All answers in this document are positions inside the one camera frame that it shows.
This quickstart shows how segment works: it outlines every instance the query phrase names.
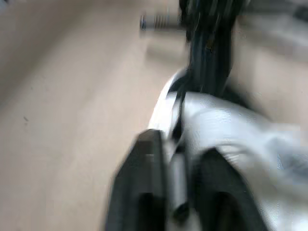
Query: beige floor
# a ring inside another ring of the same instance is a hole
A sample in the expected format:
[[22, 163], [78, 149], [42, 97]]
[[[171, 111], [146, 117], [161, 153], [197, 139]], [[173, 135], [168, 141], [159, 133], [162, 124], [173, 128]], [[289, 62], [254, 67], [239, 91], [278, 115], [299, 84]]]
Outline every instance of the beige floor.
[[[140, 13], [167, 0], [20, 2], [0, 15], [0, 230], [98, 230], [114, 170], [186, 62], [183, 36], [140, 37]], [[307, 127], [306, 67], [235, 84]]]

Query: black plastic part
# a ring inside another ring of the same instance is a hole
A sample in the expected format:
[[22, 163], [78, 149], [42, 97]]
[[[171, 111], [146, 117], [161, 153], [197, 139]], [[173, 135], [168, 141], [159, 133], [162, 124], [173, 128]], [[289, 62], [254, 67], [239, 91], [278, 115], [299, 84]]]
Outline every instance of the black plastic part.
[[243, 178], [216, 149], [196, 160], [192, 184], [203, 230], [268, 230]]
[[163, 231], [166, 172], [161, 132], [141, 133], [117, 172], [104, 230]]
[[169, 165], [169, 203], [172, 217], [183, 223], [189, 216], [185, 156], [175, 153]]

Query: floor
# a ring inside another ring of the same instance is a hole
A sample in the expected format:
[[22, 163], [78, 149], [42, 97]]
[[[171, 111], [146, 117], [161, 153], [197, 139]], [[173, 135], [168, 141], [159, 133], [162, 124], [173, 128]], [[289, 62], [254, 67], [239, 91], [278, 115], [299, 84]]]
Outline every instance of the floor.
[[3, 231], [98, 230], [114, 171], [186, 63], [183, 35], [139, 34], [151, 2], [64, 2], [2, 66]]

